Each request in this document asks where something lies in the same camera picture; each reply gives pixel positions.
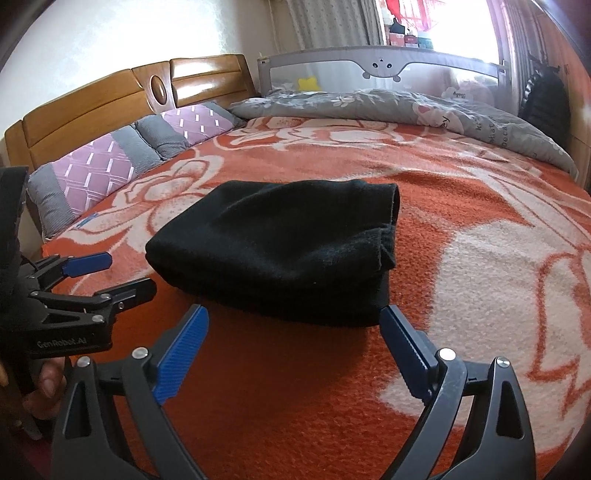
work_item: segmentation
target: folded black towel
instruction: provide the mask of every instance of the folded black towel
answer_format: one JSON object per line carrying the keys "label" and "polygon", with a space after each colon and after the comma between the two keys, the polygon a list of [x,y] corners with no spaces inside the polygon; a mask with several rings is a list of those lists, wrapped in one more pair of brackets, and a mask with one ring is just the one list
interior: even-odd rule
{"label": "folded black towel", "polygon": [[395,184],[229,181],[166,224],[146,259],[171,285],[242,310],[375,325],[399,207]]}

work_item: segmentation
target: finger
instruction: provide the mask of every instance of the finger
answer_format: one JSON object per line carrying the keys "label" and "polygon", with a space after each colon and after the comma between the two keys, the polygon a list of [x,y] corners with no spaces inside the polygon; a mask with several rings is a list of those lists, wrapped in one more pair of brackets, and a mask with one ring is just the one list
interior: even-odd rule
{"label": "finger", "polygon": [[56,394],[52,398],[48,398],[44,392],[36,390],[24,398],[23,407],[35,418],[40,420],[52,419],[60,409],[60,400],[65,389],[66,379],[62,377],[56,389]]}
{"label": "finger", "polygon": [[0,387],[6,387],[8,385],[8,374],[2,362],[0,362]]}
{"label": "finger", "polygon": [[39,373],[38,388],[47,398],[53,398],[64,377],[64,358],[51,358],[43,364]]}

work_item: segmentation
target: gray pillow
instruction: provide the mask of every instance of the gray pillow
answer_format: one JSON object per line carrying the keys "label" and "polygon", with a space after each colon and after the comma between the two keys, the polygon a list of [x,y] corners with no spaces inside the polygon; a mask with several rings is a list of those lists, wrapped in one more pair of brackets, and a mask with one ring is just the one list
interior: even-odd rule
{"label": "gray pillow", "polygon": [[245,122],[213,102],[175,108],[160,115],[148,115],[133,126],[163,159],[173,158],[186,149]]}
{"label": "gray pillow", "polygon": [[27,193],[50,239],[133,179],[162,164],[131,126],[120,128],[34,171]]}

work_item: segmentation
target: blue gripper pad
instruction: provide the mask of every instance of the blue gripper pad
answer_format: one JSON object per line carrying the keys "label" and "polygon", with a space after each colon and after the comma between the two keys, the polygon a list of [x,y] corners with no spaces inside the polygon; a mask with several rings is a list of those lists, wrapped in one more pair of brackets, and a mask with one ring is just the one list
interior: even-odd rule
{"label": "blue gripper pad", "polygon": [[177,395],[207,335],[207,328],[209,327],[207,310],[202,306],[198,306],[193,312],[189,311],[188,314],[190,314],[190,318],[170,343],[166,353],[157,365],[158,375],[152,393],[160,406],[169,398]]}
{"label": "blue gripper pad", "polygon": [[433,396],[433,377],[437,369],[437,359],[431,349],[395,305],[380,312],[379,330],[410,394],[426,405]]}
{"label": "blue gripper pad", "polygon": [[111,255],[107,252],[100,254],[87,255],[85,257],[74,257],[69,259],[61,268],[66,277],[81,277],[89,273],[107,270],[113,264]]}

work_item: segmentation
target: headboard oval ornament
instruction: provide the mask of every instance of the headboard oval ornament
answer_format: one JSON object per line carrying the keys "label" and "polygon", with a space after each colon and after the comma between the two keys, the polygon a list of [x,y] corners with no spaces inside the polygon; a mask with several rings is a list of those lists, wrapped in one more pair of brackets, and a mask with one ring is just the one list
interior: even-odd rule
{"label": "headboard oval ornament", "polygon": [[166,88],[164,87],[164,82],[160,79],[159,76],[154,75],[150,80],[150,88],[152,89],[152,94],[154,98],[160,105],[166,105],[168,97],[166,95]]}

